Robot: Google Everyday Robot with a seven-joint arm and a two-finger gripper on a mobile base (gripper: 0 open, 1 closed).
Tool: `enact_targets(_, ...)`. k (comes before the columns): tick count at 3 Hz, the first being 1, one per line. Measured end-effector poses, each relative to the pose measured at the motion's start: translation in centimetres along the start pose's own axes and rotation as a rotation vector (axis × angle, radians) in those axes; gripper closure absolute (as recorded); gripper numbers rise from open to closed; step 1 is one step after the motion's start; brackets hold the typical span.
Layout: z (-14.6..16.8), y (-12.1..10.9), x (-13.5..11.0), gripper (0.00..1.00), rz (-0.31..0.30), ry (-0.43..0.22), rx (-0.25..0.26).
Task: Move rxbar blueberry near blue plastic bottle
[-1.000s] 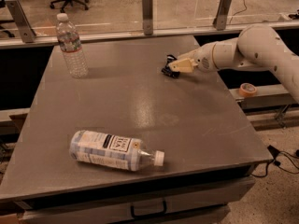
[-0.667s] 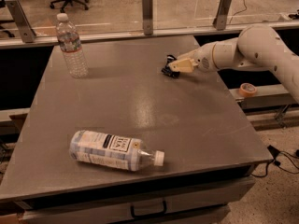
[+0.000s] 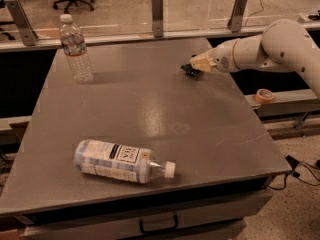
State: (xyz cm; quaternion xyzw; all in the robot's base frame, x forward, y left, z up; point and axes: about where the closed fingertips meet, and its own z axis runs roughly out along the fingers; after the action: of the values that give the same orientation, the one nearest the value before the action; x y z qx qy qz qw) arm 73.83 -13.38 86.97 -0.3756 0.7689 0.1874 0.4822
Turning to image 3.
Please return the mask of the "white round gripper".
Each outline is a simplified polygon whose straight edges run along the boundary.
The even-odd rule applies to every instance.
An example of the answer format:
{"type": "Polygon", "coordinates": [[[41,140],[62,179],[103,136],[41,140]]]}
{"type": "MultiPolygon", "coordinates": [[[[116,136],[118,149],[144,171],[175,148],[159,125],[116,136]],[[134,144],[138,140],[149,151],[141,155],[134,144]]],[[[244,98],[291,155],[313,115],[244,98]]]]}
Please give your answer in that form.
{"type": "Polygon", "coordinates": [[[202,53],[190,59],[191,66],[202,72],[210,72],[213,69],[222,73],[238,71],[234,60],[234,48],[237,39],[225,41],[212,49],[211,55],[202,53]]]}

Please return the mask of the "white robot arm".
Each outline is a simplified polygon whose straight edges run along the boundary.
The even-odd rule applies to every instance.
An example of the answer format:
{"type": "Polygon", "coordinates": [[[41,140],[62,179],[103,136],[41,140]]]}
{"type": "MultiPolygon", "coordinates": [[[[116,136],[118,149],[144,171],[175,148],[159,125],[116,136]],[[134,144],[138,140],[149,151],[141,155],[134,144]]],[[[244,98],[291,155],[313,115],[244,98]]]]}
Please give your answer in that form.
{"type": "Polygon", "coordinates": [[[296,72],[320,97],[320,48],[302,24],[280,19],[262,34],[225,41],[190,59],[193,69],[234,73],[296,72]]]}

